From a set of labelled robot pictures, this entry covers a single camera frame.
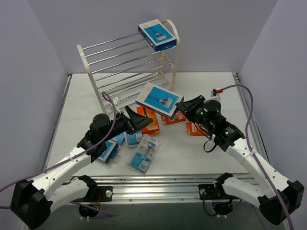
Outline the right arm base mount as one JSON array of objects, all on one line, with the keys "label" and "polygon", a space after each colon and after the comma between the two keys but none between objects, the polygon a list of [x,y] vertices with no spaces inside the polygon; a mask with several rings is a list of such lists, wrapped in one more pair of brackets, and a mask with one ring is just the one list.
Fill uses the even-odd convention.
[{"label": "right arm base mount", "polygon": [[210,217],[226,219],[234,213],[242,202],[236,196],[218,192],[213,184],[199,184],[198,192],[203,209]]}]

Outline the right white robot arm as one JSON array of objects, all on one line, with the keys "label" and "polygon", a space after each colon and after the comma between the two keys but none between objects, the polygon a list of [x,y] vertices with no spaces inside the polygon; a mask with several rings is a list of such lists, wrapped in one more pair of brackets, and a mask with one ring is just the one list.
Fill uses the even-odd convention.
[{"label": "right white robot arm", "polygon": [[245,135],[221,114],[219,100],[198,96],[176,106],[189,121],[205,128],[214,144],[234,158],[257,182],[252,185],[225,172],[213,182],[217,197],[234,196],[249,202],[274,225],[281,224],[287,215],[300,207],[303,185],[299,181],[291,182],[256,150],[249,150]]}]

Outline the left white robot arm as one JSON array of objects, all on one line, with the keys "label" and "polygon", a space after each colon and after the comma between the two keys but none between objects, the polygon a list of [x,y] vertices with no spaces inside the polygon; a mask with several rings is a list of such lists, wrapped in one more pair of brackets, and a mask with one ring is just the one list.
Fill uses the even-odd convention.
[{"label": "left white robot arm", "polygon": [[153,122],[125,106],[111,120],[97,114],[81,141],[47,172],[17,182],[10,210],[31,230],[40,227],[57,208],[76,199],[91,201],[98,195],[97,183],[87,175],[64,184],[83,167],[93,163],[106,150],[106,142],[124,132],[134,134]]}]

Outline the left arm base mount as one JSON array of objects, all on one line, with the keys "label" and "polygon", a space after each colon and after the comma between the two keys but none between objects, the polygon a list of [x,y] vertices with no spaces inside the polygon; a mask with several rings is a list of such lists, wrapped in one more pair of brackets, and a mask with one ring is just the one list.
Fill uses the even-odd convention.
[{"label": "left arm base mount", "polygon": [[79,214],[82,217],[89,217],[89,218],[97,217],[97,215],[99,214],[97,210],[101,208],[101,203],[112,201],[112,195],[113,195],[113,187],[109,185],[105,186],[98,185],[94,188],[90,188],[89,192],[85,195],[85,197],[79,198],[75,201],[84,204],[87,202],[89,203],[89,206],[96,209],[96,211],[88,207],[79,205]]}]

